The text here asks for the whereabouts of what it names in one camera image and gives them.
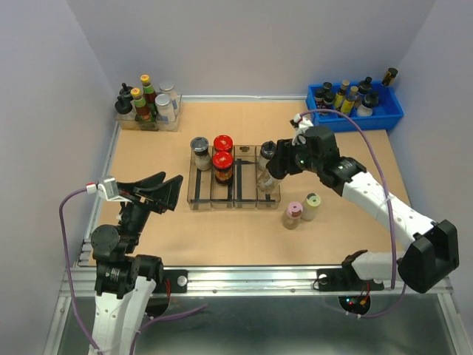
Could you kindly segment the pink lid spice jar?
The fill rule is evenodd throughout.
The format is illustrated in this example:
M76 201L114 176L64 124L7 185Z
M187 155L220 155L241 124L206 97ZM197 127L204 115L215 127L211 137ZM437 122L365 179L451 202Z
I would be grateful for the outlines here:
M300 223L302 212L303 207L300 202L293 201L289 203L282 215L282 225L289 230L296 229Z

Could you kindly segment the black cap spice jar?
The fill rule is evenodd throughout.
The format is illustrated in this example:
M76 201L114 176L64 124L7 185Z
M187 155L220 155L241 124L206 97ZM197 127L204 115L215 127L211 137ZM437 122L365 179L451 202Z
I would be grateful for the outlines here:
M273 141L266 141L264 142L259 150L259 157L258 157L258 168L260 171L264 171L266 169L266 165L269 160L273 157L276 151L276 144Z

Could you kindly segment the red lid sauce jar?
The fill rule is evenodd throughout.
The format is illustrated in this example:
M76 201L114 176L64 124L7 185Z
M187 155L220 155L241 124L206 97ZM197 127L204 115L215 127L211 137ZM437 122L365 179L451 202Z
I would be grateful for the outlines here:
M221 185L230 185L234 176L234 158L231 153L218 151L212 158L214 177Z
M234 142L229 135L216 136L213 144L215 152L227 152L229 154L233 152Z

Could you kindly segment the white powder jar black lid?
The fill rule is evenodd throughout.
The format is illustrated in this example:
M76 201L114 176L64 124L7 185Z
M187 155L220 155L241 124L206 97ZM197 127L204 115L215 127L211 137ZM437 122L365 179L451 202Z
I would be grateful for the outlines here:
M209 143L205 137L195 137L190 143L194 154L194 162L200 171L208 171L211 168L211 156L209 154Z

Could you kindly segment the red lid sauce jar back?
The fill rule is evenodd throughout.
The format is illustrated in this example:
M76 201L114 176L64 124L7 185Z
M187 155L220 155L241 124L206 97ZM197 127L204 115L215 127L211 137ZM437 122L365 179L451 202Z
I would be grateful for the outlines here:
M233 152L234 142L229 135L216 136L213 144L215 152L227 152L229 154Z

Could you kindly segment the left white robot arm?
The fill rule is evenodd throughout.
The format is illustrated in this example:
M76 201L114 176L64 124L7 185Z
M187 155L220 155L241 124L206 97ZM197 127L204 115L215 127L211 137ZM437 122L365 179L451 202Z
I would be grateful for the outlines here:
M88 194L120 204L117 224L100 225L91 233L96 280L90 354L123 354L131 347L146 304L165 276L160 257L132 252L151 213L175 210L182 183L182 175L167 179L158 172L131 183L106 176L86 185Z

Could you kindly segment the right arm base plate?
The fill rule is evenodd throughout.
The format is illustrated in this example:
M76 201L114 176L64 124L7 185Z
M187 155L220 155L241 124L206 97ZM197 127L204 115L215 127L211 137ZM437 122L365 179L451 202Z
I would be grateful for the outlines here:
M351 268L337 267L318 269L312 288L321 292L362 291L367 288L371 291L383 291L384 284L362 280Z

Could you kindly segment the black knob lid bottle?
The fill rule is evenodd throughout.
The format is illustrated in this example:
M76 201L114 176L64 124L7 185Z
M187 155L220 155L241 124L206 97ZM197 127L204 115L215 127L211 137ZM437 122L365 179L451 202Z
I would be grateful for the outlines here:
M280 179L273 177L268 170L265 170L257 179L257 189L266 195L270 195L281 183Z

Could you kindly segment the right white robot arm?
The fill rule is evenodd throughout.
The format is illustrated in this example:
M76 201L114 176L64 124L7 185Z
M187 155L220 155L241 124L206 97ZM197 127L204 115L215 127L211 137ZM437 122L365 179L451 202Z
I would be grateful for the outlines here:
M460 264L457 228L448 220L426 217L389 192L355 158L340 154L334 133L325 126L299 130L292 139L281 139L266 165L273 190L287 175L315 173L320 182L354 203L389 231L392 244L403 254L357 251L342 262L340 280L357 288L366 280L403 281L424 294Z

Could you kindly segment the red lid sauce jar front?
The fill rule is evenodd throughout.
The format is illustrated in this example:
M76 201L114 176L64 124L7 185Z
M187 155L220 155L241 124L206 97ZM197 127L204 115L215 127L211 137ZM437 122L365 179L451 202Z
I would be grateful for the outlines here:
M214 177L221 185L230 185L234 176L234 158L231 153L218 151L212 158Z

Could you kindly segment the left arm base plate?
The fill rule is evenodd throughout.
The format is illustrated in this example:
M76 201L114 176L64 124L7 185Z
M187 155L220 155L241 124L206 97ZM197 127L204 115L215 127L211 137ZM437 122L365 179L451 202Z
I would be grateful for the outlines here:
M165 294L166 281L171 286L171 294L185 294L188 289L188 270L184 268L165 268L163 282L156 285L153 294Z

